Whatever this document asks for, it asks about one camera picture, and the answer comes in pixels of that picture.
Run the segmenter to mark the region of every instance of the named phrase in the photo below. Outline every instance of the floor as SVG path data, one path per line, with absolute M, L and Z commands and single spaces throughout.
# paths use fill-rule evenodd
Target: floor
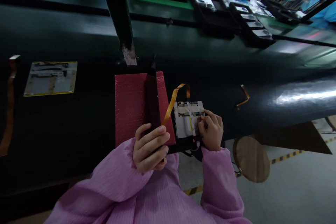
M 331 131 L 324 119 L 315 121 L 319 131 Z M 336 137 L 321 134 L 324 140 Z M 226 142 L 232 150 L 233 141 Z M 336 153 L 336 140 L 328 143 Z M 269 159 L 293 152 L 291 149 L 265 146 Z M 180 153 L 180 183 L 184 190 L 203 184 L 202 164 Z M 266 182 L 256 184 L 243 176 L 237 185 L 245 204 L 245 216 L 254 224 L 266 223 L 336 223 L 336 156 L 304 152 L 271 165 Z M 200 203 L 202 193 L 190 197 Z M 43 223 L 50 212 L 44 212 L 10 224 Z

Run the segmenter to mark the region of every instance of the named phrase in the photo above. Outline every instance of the black workbench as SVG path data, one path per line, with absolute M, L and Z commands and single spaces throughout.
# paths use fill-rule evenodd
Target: black workbench
M 188 8 L 142 0 L 132 5 L 141 13 L 158 5 L 158 15 L 193 18 Z M 336 114 L 334 47 L 278 40 L 256 49 L 238 36 L 213 38 L 189 26 L 132 20 L 132 28 L 138 67 L 125 66 L 110 17 L 0 5 L 1 135 L 8 58 L 21 55 L 13 139 L 9 154 L 0 157 L 0 195 L 92 172 L 115 146 L 114 75 L 145 72 L 142 62 L 153 53 L 168 97 L 189 83 L 191 98 L 222 116 L 224 140 Z M 78 61 L 75 92 L 23 97 L 32 61 Z M 237 111 L 241 84 L 251 98 Z

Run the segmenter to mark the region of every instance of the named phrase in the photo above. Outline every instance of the ribbon cable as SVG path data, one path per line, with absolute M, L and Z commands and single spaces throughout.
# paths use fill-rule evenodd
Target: ribbon cable
M 245 93 L 245 95 L 246 95 L 246 97 L 247 97 L 247 100 L 243 101 L 242 103 L 239 103 L 236 107 L 238 107 L 238 106 L 240 106 L 240 105 L 243 105 L 244 103 L 248 102 L 248 100 L 250 99 L 250 96 L 249 96 L 249 94 L 247 93 L 247 91 L 246 91 L 244 85 L 240 85 L 240 86 L 241 86 L 241 88 L 243 89 L 243 91 L 244 91 L 244 93 Z
M 170 114 L 173 111 L 173 107 L 174 107 L 174 104 L 175 104 L 175 101 L 176 101 L 177 92 L 183 86 L 186 86 L 186 88 L 187 88 L 187 98 L 190 98 L 190 86 L 188 84 L 182 83 L 177 88 L 175 88 L 174 91 L 173 91 L 173 94 L 171 95 L 171 100 L 170 100 L 169 106 L 167 108 L 166 115 L 164 116 L 163 123 L 161 125 L 166 125 L 166 123 L 168 122 Z
M 13 126 L 14 126 L 14 79 L 17 72 L 15 60 L 19 57 L 19 55 L 13 56 L 9 58 L 9 64 L 11 68 L 11 73 L 8 78 L 8 91 L 7 91 L 7 97 L 8 97 L 8 104 L 7 104 L 7 122 L 6 122 L 6 128 L 4 132 L 4 136 L 2 138 L 1 144 L 0 144 L 0 156 L 6 156 L 8 153 L 8 149 L 10 146 L 10 142 L 12 140 L 13 135 Z

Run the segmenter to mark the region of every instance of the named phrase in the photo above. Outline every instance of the stool seat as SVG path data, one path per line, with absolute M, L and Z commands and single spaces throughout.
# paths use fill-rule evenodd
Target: stool seat
M 253 137 L 236 139 L 233 144 L 233 157 L 241 174 L 252 182 L 264 182 L 270 175 L 267 153 Z

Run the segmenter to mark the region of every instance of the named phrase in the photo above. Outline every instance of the left hand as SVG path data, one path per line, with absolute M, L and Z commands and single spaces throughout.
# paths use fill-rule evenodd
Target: left hand
M 135 144 L 133 151 L 133 161 L 137 169 L 146 173 L 151 170 L 162 170 L 167 159 L 168 146 L 162 146 L 170 138 L 170 134 L 166 132 L 165 126 L 160 126 L 148 133 L 143 133 L 151 127 L 151 124 L 144 124 L 140 126 L 135 132 Z

